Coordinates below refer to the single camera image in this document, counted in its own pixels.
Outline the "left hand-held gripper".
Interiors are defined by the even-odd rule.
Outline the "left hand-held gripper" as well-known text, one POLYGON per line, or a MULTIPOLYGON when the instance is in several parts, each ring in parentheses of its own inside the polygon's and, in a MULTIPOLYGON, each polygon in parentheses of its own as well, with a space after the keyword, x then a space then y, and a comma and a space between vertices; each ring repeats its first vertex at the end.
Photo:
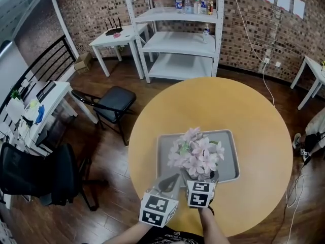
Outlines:
POLYGON ((151 226, 164 227, 176 212, 179 203, 181 174, 158 177, 141 200, 139 221, 151 226))

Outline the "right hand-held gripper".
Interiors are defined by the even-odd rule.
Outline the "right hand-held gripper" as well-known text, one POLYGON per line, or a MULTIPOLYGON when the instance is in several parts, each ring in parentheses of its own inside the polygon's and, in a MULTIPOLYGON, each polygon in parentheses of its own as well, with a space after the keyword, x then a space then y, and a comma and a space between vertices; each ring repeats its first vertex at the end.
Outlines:
POLYGON ((191 178, 186 170, 181 172, 186 186, 187 205, 190 208, 208 207, 215 196, 215 188, 219 181, 218 171, 212 171, 210 177, 203 181, 191 178))

